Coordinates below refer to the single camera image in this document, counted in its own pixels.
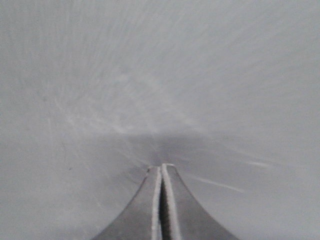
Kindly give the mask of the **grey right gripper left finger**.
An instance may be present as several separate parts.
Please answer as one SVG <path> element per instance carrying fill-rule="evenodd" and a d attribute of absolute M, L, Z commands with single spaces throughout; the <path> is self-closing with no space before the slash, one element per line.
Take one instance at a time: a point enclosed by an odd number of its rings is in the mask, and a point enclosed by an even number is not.
<path fill-rule="evenodd" d="M 162 174 L 152 166 L 138 191 L 112 223 L 94 240 L 158 240 Z"/>

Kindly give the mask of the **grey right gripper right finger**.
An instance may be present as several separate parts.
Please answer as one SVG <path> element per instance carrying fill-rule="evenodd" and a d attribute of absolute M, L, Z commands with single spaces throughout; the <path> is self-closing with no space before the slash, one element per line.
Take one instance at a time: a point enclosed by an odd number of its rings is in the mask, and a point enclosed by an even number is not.
<path fill-rule="evenodd" d="M 236 240 L 192 195 L 173 164 L 161 166 L 163 240 Z"/>

